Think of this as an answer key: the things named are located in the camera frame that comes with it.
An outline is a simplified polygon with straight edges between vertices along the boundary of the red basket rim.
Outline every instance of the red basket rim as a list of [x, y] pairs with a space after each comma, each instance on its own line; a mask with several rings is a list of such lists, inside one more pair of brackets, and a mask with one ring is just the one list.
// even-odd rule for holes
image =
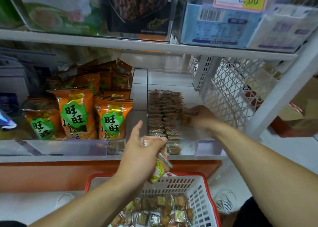
[[[205, 175], [203, 173], [200, 173], [200, 172], [170, 172], [174, 175], [177, 175], [177, 176], [201, 176], [203, 178], [203, 181], [204, 181], [204, 184], [205, 184], [205, 189], [206, 189], [206, 192], [208, 194], [208, 198], [211, 202], [211, 205], [212, 205], [212, 209], [213, 209], [213, 212], [214, 212], [214, 216], [215, 216], [215, 219], [216, 219], [216, 222], [217, 222], [217, 226], [218, 227], [221, 227], [221, 221], [220, 221], [220, 216], [218, 214], [218, 210], [217, 210], [217, 206], [215, 205], [212, 197], [211, 197], [211, 193], [210, 193], [210, 188], [209, 188], [209, 185], [208, 185], [208, 181], [205, 177]], [[112, 177], [114, 174], [93, 174], [91, 175], [89, 178], [88, 178], [88, 181], [86, 183], [86, 187], [85, 187], [85, 193], [87, 193], [89, 191], [89, 187], [91, 185], [91, 182], [93, 180], [93, 178], [98, 178], [98, 177]]]

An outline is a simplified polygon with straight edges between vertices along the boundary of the white metal shelf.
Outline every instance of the white metal shelf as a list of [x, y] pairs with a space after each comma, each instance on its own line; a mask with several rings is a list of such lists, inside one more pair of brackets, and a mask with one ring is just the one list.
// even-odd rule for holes
[[128, 50], [147, 50], [157, 52], [169, 52], [175, 54], [193, 54], [221, 57], [228, 56], [263, 60], [293, 60], [298, 56], [297, 54], [275, 53], [255, 50], [228, 49], [181, 44], [162, 44], [146, 42], [141, 40], [72, 36], [42, 32], [17, 31], [8, 29], [0, 29], [0, 39], [51, 44], [69, 44], [105, 48], [121, 48]]

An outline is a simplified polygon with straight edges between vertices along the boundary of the person's right hand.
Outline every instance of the person's right hand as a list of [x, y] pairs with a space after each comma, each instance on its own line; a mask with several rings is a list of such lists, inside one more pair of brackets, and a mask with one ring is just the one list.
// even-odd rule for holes
[[195, 106], [192, 110], [197, 112], [197, 115], [191, 119], [192, 127], [211, 128], [213, 125], [221, 123], [214, 113], [203, 105]]

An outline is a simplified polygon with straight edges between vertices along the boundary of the white metal pole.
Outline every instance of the white metal pole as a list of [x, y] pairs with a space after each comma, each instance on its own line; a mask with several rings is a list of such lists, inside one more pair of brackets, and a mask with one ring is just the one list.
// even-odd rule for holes
[[304, 46], [304, 50], [282, 76], [255, 112], [244, 133], [256, 139], [275, 119], [279, 111], [292, 100], [308, 80], [318, 71], [318, 30]]

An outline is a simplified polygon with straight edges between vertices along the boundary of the person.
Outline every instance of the person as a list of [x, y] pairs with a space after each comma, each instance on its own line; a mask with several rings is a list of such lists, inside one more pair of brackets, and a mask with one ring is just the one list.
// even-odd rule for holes
[[[194, 108], [193, 127], [207, 129], [240, 172], [249, 199], [227, 226], [314, 227], [318, 225], [318, 176], [217, 120], [204, 106]], [[165, 137], [144, 147], [140, 121], [132, 130], [116, 174], [107, 182], [31, 224], [31, 227], [108, 226], [137, 197], [153, 172]]]

